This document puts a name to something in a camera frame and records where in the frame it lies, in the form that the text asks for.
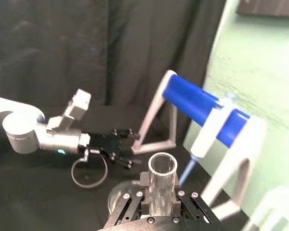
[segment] dark fabric backdrop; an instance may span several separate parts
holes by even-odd
[[[225,0],[0,0],[0,96],[148,108],[167,69],[202,86]],[[167,125],[165,110],[159,113]],[[179,113],[178,141],[189,119]]]

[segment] clear glass cylinder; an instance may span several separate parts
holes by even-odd
[[[171,215],[177,166],[168,153],[156,153],[149,159],[150,216]]]

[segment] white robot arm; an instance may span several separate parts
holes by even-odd
[[[44,124],[45,116],[38,108],[0,98],[0,126],[3,125],[12,148],[18,153],[28,154],[38,148],[78,153],[79,145],[85,147],[90,137],[70,126],[83,117],[90,99],[89,93],[78,90],[64,113]]]

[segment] white cable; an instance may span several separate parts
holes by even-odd
[[[81,163],[81,162],[87,162],[85,158],[80,158],[80,159],[76,160],[76,161],[73,163],[72,168],[71,168],[71,175],[72,175],[72,179],[73,179],[73,181],[75,182],[75,184],[77,184],[78,186],[80,186],[80,187],[82,187],[82,188],[84,188],[84,189],[91,189],[91,188],[94,188],[94,187],[96,187],[96,186],[98,186],[98,185],[100,185],[101,183],[104,182],[104,180],[106,179],[106,177],[107,177],[107,175],[108,175],[108,166],[107,166],[107,163],[106,163],[104,157],[103,157],[101,154],[99,154],[99,155],[101,156],[101,158],[102,158],[102,160],[103,160],[103,162],[104,162],[104,164],[105,164],[105,173],[104,173],[103,177],[102,177],[98,182],[96,182],[96,183],[94,183],[94,184],[84,185],[84,184],[80,184],[79,182],[77,182],[77,180],[76,180],[75,177],[74,177],[74,169],[75,169],[75,166],[76,166],[77,164]]]

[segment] wall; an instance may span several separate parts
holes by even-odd
[[[238,15],[237,4],[227,2],[204,89],[218,97],[235,93],[243,111],[269,123],[242,206],[250,216],[268,190],[289,183],[289,18]],[[187,150],[199,129],[191,124],[184,142]],[[200,164],[212,174],[225,151],[216,141]],[[227,193],[232,185],[225,187]]]

